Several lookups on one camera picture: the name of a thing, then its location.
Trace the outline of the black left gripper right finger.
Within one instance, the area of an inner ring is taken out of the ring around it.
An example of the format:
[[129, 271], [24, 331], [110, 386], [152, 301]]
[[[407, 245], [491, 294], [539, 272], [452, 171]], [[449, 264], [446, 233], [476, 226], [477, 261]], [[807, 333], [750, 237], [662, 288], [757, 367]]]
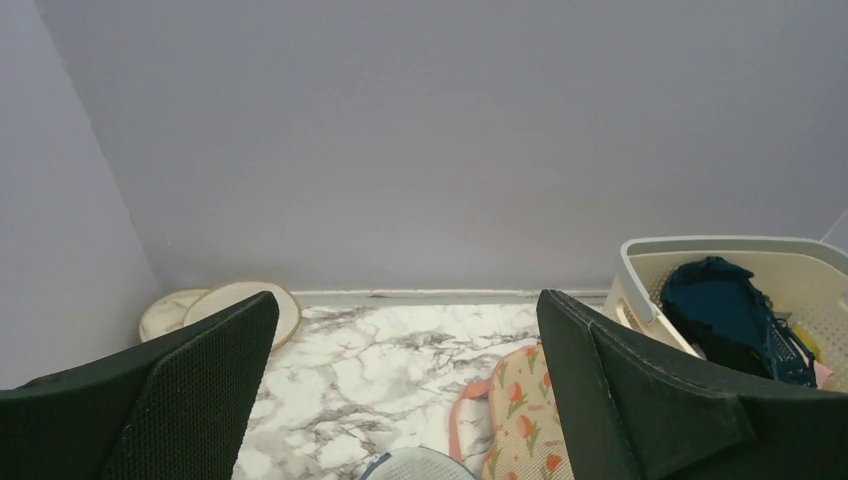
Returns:
[[578, 479], [843, 479], [847, 397], [737, 372], [544, 290], [537, 321]]

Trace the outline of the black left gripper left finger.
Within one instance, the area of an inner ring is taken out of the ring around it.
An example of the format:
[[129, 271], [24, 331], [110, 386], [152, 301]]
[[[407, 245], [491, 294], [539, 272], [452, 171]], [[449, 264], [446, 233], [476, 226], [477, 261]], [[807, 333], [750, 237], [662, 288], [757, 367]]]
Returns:
[[1, 394], [5, 479], [228, 479], [271, 350], [259, 301]]

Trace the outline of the floral mesh laundry bag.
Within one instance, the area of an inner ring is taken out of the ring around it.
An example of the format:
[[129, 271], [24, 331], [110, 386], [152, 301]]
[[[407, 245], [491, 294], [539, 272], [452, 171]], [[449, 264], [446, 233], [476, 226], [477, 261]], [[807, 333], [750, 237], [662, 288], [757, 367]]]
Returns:
[[483, 479], [567, 480], [574, 477], [542, 346], [522, 347], [492, 374], [468, 384], [448, 420], [449, 456], [460, 462], [458, 414], [465, 400], [485, 399], [493, 426]]

